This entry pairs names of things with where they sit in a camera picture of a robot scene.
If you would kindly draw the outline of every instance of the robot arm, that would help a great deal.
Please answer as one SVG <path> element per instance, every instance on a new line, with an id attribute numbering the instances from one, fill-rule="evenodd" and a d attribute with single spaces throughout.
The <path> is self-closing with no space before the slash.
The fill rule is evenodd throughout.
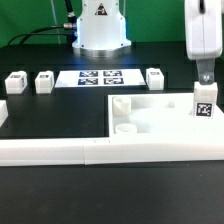
<path id="1" fill-rule="evenodd" d="M 189 59 L 196 60 L 199 82 L 214 82 L 215 58 L 222 54 L 221 0 L 185 0 L 186 45 Z"/>

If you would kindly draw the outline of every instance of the black cable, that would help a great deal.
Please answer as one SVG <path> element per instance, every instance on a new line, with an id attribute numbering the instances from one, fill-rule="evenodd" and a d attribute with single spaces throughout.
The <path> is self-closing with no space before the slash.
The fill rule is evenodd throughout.
<path id="1" fill-rule="evenodd" d="M 20 34 L 20 35 L 17 35 L 15 37 L 13 37 L 9 42 L 8 42 L 8 46 L 17 38 L 19 37 L 24 37 L 24 36 L 28 36 L 31 37 L 31 36 L 68 36 L 69 34 L 57 34 L 57 33 L 26 33 L 26 34 Z"/>
<path id="2" fill-rule="evenodd" d="M 53 29 L 62 29 L 64 28 L 63 25 L 57 25 L 57 26 L 50 26 L 50 27 L 43 27 L 37 30 L 32 31 L 30 34 L 27 34 L 21 41 L 19 44 L 23 44 L 27 39 L 29 39 L 33 33 L 40 33 L 40 32 L 44 32 L 44 31 L 48 31 L 48 30 L 53 30 Z"/>
<path id="3" fill-rule="evenodd" d="M 68 13 L 68 22 L 72 23 L 72 24 L 75 24 L 77 22 L 77 18 L 76 18 L 76 15 L 75 15 L 74 11 L 73 11 L 71 1 L 70 0 L 65 0 L 65 6 L 66 6 L 66 9 L 67 9 L 67 13 Z"/>
<path id="4" fill-rule="evenodd" d="M 73 11 L 71 0 L 65 0 L 65 6 L 67 9 L 68 22 L 76 25 L 77 17 Z M 71 44 L 77 40 L 77 32 L 76 31 L 77 30 L 75 30 L 75 29 L 73 29 L 73 31 L 71 31 L 71 36 L 69 38 L 67 38 L 67 43 Z"/>

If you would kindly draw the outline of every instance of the printed marker sheet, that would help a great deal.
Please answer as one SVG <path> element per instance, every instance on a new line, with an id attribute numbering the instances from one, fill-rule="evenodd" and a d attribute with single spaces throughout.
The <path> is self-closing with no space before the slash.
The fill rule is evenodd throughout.
<path id="1" fill-rule="evenodd" d="M 145 85 L 140 69 L 61 71 L 55 88 Z"/>

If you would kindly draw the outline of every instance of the white cylinder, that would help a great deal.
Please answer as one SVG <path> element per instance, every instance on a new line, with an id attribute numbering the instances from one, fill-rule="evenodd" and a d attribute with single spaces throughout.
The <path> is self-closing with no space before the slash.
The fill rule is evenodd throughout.
<path id="1" fill-rule="evenodd" d="M 118 96 L 113 99 L 113 113 L 115 116 L 127 116 L 131 113 L 131 98 Z"/>
<path id="2" fill-rule="evenodd" d="M 118 124 L 115 127 L 115 134 L 136 134 L 137 126 L 130 123 Z"/>

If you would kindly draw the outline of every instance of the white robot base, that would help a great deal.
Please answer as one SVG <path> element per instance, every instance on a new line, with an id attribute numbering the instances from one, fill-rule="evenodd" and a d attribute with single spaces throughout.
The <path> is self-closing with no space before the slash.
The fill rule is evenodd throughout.
<path id="1" fill-rule="evenodd" d="M 120 14 L 119 1 L 82 0 L 83 11 L 77 20 L 76 54 L 113 57 L 131 51 L 126 39 L 126 21 Z"/>

